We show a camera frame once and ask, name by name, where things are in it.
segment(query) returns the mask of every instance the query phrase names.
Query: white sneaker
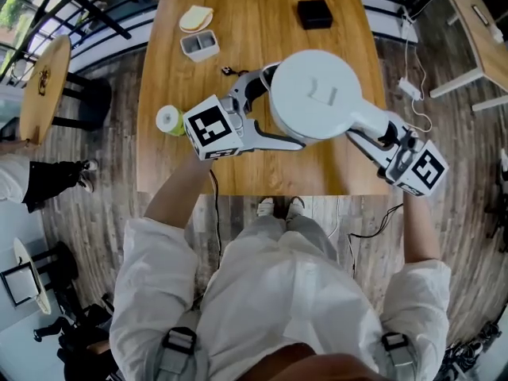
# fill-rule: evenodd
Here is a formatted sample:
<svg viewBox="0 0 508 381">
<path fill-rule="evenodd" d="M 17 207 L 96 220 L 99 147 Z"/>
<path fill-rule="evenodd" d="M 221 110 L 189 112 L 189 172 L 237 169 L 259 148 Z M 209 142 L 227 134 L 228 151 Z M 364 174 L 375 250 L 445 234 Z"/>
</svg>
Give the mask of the white sneaker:
<svg viewBox="0 0 508 381">
<path fill-rule="evenodd" d="M 302 200 L 302 198 L 299 198 L 298 196 L 294 196 L 291 199 L 289 208 L 287 209 L 286 221 L 292 220 L 297 216 L 301 216 L 303 214 L 304 210 L 305 210 L 305 203 Z"/>
<path fill-rule="evenodd" d="M 97 171 L 98 170 L 98 161 L 97 160 L 83 161 L 83 170 L 84 171 Z"/>
<path fill-rule="evenodd" d="M 273 216 L 273 209 L 275 208 L 275 204 L 273 202 L 273 198 L 265 198 L 261 201 L 261 203 L 257 206 L 257 217 L 261 216 Z"/>
<path fill-rule="evenodd" d="M 88 178 L 85 178 L 83 174 L 79 174 L 78 185 L 80 185 L 89 194 L 94 191 L 94 184 Z"/>
</svg>

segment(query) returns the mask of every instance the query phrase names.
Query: wooden floor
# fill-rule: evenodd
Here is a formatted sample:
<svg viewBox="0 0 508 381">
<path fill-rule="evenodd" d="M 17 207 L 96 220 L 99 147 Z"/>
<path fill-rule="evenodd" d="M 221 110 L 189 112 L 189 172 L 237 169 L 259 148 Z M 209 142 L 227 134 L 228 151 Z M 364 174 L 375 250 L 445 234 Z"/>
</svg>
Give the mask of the wooden floor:
<svg viewBox="0 0 508 381">
<path fill-rule="evenodd" d="M 474 60 L 464 31 L 457 22 L 445 26 L 452 14 L 445 0 L 435 0 L 419 20 L 422 43 L 418 52 L 427 71 L 425 90 L 472 69 Z M 380 66 L 386 83 L 389 109 L 413 124 L 424 126 L 415 117 L 410 101 L 397 88 L 404 75 L 404 44 L 377 40 Z M 422 73 L 409 47 L 409 79 L 421 81 Z M 101 164 L 95 174 L 95 192 L 80 188 L 67 190 L 49 201 L 43 211 L 44 227 L 50 243 L 69 244 L 78 260 L 77 288 L 84 303 L 97 301 L 104 291 L 112 291 L 122 262 L 125 221 L 142 215 L 148 196 L 135 191 L 137 98 L 144 52 L 135 52 L 104 63 L 86 73 L 106 77 L 114 89 L 110 119 L 103 130 L 84 133 L 53 127 L 38 160 L 79 160 L 96 158 Z M 507 146 L 508 108 L 497 107 L 473 114 L 471 104 L 495 95 L 498 89 L 479 81 L 438 99 L 415 103 L 426 112 L 434 127 L 427 137 L 434 140 L 450 163 L 446 183 L 431 199 L 433 218 L 440 234 L 444 261 L 452 268 L 452 296 L 449 307 L 450 341 L 468 339 L 482 324 L 495 318 L 508 296 L 508 256 L 498 252 L 500 238 L 486 239 L 490 218 L 483 212 L 495 194 L 495 164 L 498 151 Z M 77 110 L 74 99 L 65 98 L 60 115 Z M 306 198 L 307 213 L 327 233 L 339 229 L 333 243 L 344 267 L 352 272 L 352 258 L 346 234 L 373 233 L 386 210 L 400 201 L 394 193 L 382 197 Z M 220 197 L 221 236 L 224 244 L 233 239 L 254 217 L 256 198 Z M 217 265 L 213 199 L 202 196 L 187 228 L 187 239 L 200 256 L 196 279 L 203 288 Z M 396 213 L 386 231 L 371 240 L 353 241 L 357 258 L 356 281 L 377 310 L 391 274 L 402 266 L 402 211 Z"/>
</svg>

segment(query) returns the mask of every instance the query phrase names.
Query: bread slice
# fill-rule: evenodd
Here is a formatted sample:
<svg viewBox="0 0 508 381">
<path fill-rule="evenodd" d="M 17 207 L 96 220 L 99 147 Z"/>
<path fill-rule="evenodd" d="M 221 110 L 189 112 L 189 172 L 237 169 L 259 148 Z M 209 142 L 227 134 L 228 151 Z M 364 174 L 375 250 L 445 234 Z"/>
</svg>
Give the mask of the bread slice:
<svg viewBox="0 0 508 381">
<path fill-rule="evenodd" d="M 214 9 L 209 7 L 192 6 L 182 18 L 180 18 L 180 28 L 185 31 L 195 31 L 203 25 L 208 16 L 213 12 Z"/>
</svg>

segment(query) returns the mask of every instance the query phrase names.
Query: white plate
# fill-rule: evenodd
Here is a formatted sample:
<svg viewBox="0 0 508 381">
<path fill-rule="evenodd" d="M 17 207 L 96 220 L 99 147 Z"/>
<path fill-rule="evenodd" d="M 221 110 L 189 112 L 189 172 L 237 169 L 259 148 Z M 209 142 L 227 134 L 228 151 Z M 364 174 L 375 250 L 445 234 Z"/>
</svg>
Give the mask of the white plate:
<svg viewBox="0 0 508 381">
<path fill-rule="evenodd" d="M 197 33 L 198 31 L 201 31 L 202 29 L 208 27 L 208 25 L 210 25 L 210 22 L 212 22 L 212 18 L 214 18 L 214 13 L 208 14 L 208 17 L 206 17 L 206 20 L 205 22 L 203 22 L 202 26 L 199 27 L 198 29 L 193 29 L 192 31 L 189 31 L 188 29 L 183 29 L 181 24 L 179 24 L 179 27 L 182 31 L 184 31 L 187 34 Z"/>
</svg>

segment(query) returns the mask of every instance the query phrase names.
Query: black box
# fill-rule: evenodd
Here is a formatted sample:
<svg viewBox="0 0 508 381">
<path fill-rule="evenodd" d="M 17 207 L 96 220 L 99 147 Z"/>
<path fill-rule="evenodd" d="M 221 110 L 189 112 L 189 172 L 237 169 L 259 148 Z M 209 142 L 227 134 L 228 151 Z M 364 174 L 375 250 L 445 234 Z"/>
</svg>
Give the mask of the black box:
<svg viewBox="0 0 508 381">
<path fill-rule="evenodd" d="M 325 0 L 298 2 L 297 10 L 303 29 L 329 29 L 332 26 L 332 13 Z"/>
</svg>

